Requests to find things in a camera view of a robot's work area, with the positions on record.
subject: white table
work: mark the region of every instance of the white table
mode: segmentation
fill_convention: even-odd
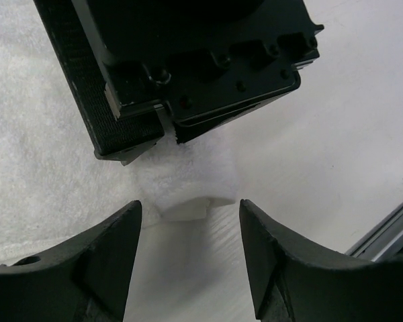
[[[403,0],[306,0],[321,58],[226,126],[239,196],[346,252],[403,201]],[[238,206],[144,230],[127,321],[254,321]]]

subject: white cloth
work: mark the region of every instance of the white cloth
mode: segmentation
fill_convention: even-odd
[[[0,263],[52,247],[134,199],[143,227],[235,201],[221,129],[185,145],[173,131],[123,167],[98,161],[31,0],[0,1]]]

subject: folded cloth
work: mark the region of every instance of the folded cloth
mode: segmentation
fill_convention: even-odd
[[[142,201],[147,227],[234,202],[221,129],[177,145],[173,129],[128,166],[93,147],[32,0],[0,1],[0,263],[40,252]]]

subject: white towel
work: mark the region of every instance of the white towel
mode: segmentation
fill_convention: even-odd
[[[173,130],[129,166],[96,160],[32,0],[0,1],[0,263],[52,247],[134,199],[143,227],[235,201],[224,133]]]

